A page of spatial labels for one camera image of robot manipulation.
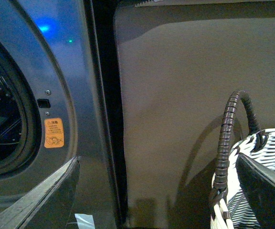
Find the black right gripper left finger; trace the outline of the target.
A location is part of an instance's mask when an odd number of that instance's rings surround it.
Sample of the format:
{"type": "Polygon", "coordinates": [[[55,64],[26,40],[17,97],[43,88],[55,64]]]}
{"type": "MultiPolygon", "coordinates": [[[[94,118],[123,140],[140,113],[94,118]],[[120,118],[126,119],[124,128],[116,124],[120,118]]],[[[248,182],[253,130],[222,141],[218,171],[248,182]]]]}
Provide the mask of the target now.
{"type": "Polygon", "coordinates": [[[80,174],[73,157],[0,213],[0,229],[65,229],[80,174]]]}

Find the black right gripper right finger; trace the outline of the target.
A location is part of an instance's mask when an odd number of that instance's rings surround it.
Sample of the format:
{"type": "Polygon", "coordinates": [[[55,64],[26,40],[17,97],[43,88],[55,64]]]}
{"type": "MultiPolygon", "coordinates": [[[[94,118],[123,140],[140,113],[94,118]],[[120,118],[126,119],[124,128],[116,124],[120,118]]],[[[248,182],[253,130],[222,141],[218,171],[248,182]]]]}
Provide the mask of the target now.
{"type": "Polygon", "coordinates": [[[261,228],[275,229],[275,171],[240,153],[236,161],[240,187],[261,228]]]}

